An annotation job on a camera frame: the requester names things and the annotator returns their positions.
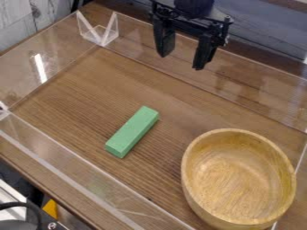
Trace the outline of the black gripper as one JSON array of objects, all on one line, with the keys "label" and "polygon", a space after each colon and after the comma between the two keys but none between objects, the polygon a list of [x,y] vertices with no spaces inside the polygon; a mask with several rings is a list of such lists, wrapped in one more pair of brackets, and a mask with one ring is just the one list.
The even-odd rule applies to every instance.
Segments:
[{"label": "black gripper", "polygon": [[164,58],[175,48],[175,32],[199,37],[192,68],[202,70],[218,46],[230,38],[234,19],[215,6],[215,0],[149,0],[156,51]]}]

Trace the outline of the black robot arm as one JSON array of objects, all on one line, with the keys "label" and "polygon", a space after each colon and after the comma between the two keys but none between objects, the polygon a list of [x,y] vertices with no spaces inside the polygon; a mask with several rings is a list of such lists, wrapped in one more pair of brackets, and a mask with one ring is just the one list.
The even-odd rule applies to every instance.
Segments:
[{"label": "black robot arm", "polygon": [[192,68],[202,70],[218,47],[228,43],[234,19],[215,7],[215,0],[151,0],[151,22],[156,51],[164,58],[175,49],[176,32],[198,38]]}]

